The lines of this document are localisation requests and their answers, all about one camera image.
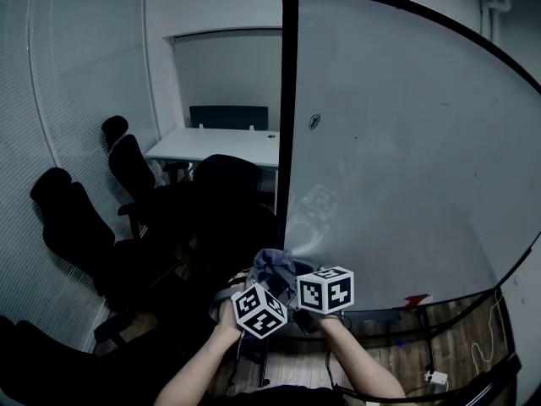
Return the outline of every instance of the black and white cube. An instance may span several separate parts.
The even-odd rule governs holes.
[[[237,324],[257,338],[265,338],[287,323],[286,306],[258,283],[232,297]]]
[[[354,303],[353,272],[342,267],[297,277],[298,307],[327,315]]]

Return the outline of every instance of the white cable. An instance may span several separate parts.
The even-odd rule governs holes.
[[[490,362],[492,361],[492,357],[494,355],[494,332],[492,331],[492,326],[490,325],[490,323],[492,322],[492,310],[494,309],[494,307],[496,305],[498,305],[501,301],[501,299],[504,297],[504,294],[501,294],[500,298],[496,301],[496,303],[494,305],[492,305],[490,307],[490,317],[489,317],[489,330],[490,330],[490,358],[488,359],[485,359],[484,358],[484,355],[483,355],[483,352],[481,352],[481,348],[479,347],[479,345],[477,343],[474,343],[472,344],[472,359],[473,359],[473,365],[475,365],[475,371],[477,371],[477,374],[479,374],[479,368],[477,366],[477,362],[475,362],[475,354],[473,353],[473,348],[475,346],[477,346],[477,350],[479,351],[479,354],[481,355],[481,359],[484,361],[484,362]]]

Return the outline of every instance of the chair armrest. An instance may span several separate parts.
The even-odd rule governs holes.
[[[140,239],[139,234],[139,208],[135,203],[128,203],[127,205],[120,206],[118,208],[118,215],[120,217],[128,215],[129,226],[132,229],[134,239]]]
[[[114,315],[94,330],[94,338],[98,344],[111,339],[117,346],[121,346],[126,342],[120,337],[120,332],[131,326],[133,321],[134,314],[128,311]]]

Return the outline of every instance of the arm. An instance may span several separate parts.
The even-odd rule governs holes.
[[[220,323],[197,354],[161,390],[155,406],[196,406],[225,352],[240,338],[231,300],[220,308]]]
[[[381,398],[406,397],[398,380],[374,361],[338,319],[326,317],[316,325],[356,391]]]

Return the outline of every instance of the desk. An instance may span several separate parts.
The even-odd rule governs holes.
[[[211,155],[236,156],[260,167],[278,168],[280,133],[241,129],[178,128],[150,149],[155,159],[201,162]]]

